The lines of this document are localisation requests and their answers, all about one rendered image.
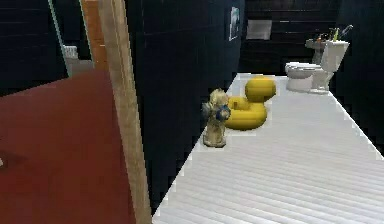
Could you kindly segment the beige dog figurine toy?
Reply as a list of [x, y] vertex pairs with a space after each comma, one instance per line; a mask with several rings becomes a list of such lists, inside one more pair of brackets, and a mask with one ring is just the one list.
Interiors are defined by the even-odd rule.
[[225, 122], [231, 115], [229, 97], [220, 88], [211, 92], [209, 101], [202, 104], [202, 112], [207, 119], [203, 143], [208, 147], [221, 148], [226, 145]]

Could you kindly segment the yellow rubber duck toy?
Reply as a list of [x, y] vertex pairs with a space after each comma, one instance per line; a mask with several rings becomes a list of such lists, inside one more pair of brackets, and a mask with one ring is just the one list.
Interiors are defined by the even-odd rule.
[[255, 75], [246, 82], [244, 94], [229, 97], [231, 115], [226, 128], [247, 131], [261, 127], [267, 120], [265, 103], [276, 95], [276, 84], [269, 77]]

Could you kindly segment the white toilet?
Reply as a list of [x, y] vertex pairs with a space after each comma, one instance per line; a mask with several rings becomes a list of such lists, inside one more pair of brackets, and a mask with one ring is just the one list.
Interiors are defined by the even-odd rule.
[[286, 88], [294, 92], [327, 94], [329, 82], [338, 71], [349, 43], [341, 40], [326, 40], [319, 64], [288, 62], [285, 72]]

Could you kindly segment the orange wooden door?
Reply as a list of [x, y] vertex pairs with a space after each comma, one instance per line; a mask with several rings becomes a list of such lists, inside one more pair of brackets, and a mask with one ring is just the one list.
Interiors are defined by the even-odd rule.
[[107, 70], [107, 53], [98, 10], [98, 0], [80, 0], [94, 67]]

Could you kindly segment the white radiator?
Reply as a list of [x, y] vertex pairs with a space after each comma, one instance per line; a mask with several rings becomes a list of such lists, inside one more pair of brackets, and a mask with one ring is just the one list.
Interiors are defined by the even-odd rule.
[[72, 58], [77, 59], [78, 58], [78, 52], [76, 46], [63, 46], [64, 48], [64, 54], [66, 58]]

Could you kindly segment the dark toothbrush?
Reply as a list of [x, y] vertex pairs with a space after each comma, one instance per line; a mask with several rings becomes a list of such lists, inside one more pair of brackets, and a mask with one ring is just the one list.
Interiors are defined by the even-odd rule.
[[353, 29], [353, 25], [352, 25], [352, 24], [346, 26], [346, 27], [342, 30], [342, 32], [341, 32], [341, 34], [340, 34], [340, 36], [339, 36], [340, 39], [341, 39], [342, 37], [346, 36], [352, 29]]

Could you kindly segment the beige wooden door frame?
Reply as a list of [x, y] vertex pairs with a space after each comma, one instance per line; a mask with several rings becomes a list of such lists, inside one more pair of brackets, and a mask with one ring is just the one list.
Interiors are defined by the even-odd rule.
[[125, 0], [99, 0], [115, 108], [136, 224], [152, 224]]

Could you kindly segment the framed wall picture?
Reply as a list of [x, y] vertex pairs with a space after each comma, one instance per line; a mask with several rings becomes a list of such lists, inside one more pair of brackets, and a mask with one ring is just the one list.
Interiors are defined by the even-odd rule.
[[237, 7], [231, 8], [230, 25], [229, 25], [229, 40], [232, 41], [238, 37], [240, 25], [240, 9]]

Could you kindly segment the grey wall towel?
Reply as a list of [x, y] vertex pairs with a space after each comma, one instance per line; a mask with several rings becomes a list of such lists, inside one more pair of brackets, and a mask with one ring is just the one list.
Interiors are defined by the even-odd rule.
[[247, 39], [269, 40], [271, 35], [271, 20], [249, 20], [247, 25]]

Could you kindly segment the white pedestal sink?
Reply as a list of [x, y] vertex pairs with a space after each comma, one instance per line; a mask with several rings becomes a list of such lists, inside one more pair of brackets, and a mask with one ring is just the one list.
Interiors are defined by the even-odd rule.
[[325, 41], [318, 41], [318, 40], [314, 40], [314, 39], [307, 39], [306, 40], [305, 47], [314, 50], [314, 55], [312, 58], [313, 64], [320, 64], [321, 63], [321, 59], [322, 59], [325, 45], [326, 45]]

